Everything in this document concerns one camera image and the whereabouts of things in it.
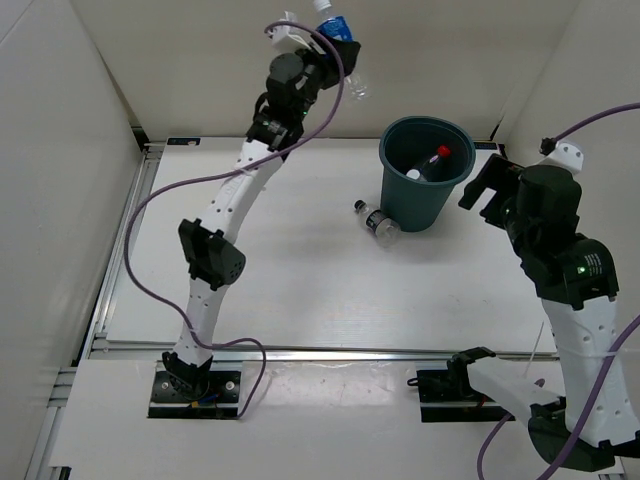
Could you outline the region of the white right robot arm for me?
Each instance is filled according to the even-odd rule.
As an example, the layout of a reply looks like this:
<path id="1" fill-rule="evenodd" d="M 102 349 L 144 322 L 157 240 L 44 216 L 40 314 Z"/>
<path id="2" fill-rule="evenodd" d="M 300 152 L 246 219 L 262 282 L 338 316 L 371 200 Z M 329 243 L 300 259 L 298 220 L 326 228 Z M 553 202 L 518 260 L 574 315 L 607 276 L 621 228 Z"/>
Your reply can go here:
<path id="1" fill-rule="evenodd" d="M 482 395 L 528 430 L 548 472 L 597 472 L 639 454 L 639 420 L 616 355 L 628 337 L 617 331 L 619 291 L 607 247 L 578 231 L 582 190 L 564 165 L 517 165 L 493 155 L 464 189 L 460 206 L 493 197 L 481 211 L 504 230 L 546 313 L 564 391 L 556 394 L 518 377 L 484 347 L 454 355 L 449 387 L 460 399 Z"/>

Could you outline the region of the dark label bottle black cap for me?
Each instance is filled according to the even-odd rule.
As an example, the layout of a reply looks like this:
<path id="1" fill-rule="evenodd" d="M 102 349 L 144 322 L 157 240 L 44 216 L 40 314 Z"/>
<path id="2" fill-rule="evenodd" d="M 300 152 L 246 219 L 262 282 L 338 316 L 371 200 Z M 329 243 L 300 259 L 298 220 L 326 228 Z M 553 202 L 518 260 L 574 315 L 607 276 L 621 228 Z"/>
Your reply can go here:
<path id="1" fill-rule="evenodd" d="M 354 203 L 354 211 L 362 228 L 372 234 L 379 245 L 388 247 L 396 241 L 400 232 L 399 225 L 378 206 L 357 200 Z"/>

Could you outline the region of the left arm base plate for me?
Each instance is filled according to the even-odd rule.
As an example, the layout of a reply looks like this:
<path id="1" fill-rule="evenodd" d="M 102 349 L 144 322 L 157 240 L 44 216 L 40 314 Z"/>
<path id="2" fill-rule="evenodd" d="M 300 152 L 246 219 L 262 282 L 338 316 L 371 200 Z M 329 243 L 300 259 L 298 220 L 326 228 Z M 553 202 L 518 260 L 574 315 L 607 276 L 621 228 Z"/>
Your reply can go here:
<path id="1" fill-rule="evenodd" d="M 166 369 L 156 366 L 147 417 L 166 420 L 233 420 L 239 413 L 242 364 L 216 362 L 195 393 L 177 387 Z"/>

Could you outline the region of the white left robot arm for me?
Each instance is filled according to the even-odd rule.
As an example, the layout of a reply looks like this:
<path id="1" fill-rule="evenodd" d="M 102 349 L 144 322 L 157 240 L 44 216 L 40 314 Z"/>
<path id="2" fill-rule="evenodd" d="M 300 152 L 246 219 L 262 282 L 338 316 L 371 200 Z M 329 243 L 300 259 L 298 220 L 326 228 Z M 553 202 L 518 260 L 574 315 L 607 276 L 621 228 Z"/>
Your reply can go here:
<path id="1" fill-rule="evenodd" d="M 172 386 L 187 400 L 206 396 L 210 388 L 211 341 L 222 300 L 237 281 L 246 257 L 235 242 L 242 222 L 267 181 L 284 164 L 286 148 L 303 135 L 303 121 L 320 91 L 338 84 L 355 68 L 360 44 L 334 39 L 334 53 L 296 47 L 269 65 L 266 90 L 256 101 L 235 176 L 225 180 L 215 199 L 194 221 L 178 228 L 190 276 L 188 323 L 162 361 Z"/>

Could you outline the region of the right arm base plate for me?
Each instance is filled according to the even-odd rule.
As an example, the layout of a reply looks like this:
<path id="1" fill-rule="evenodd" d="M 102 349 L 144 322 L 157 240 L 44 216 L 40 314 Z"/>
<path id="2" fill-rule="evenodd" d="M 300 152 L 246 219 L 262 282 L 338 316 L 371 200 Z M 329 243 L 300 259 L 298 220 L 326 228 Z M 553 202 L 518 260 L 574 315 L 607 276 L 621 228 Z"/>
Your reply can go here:
<path id="1" fill-rule="evenodd" d="M 444 370 L 418 370 L 406 384 L 418 392 L 422 423 L 489 423 L 507 414 L 483 394 L 462 395 Z"/>

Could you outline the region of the red label water bottle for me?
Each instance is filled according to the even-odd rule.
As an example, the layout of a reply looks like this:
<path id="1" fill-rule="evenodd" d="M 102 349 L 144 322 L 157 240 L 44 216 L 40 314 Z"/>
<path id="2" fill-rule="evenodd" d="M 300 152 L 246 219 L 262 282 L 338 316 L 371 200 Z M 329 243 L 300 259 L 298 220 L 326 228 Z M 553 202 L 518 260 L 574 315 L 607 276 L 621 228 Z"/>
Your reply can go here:
<path id="1" fill-rule="evenodd" d="M 425 177 L 424 181 L 436 182 L 441 178 L 443 168 L 446 166 L 450 155 L 451 150 L 446 145 L 440 145 L 434 155 L 419 162 L 414 169 L 422 173 Z"/>

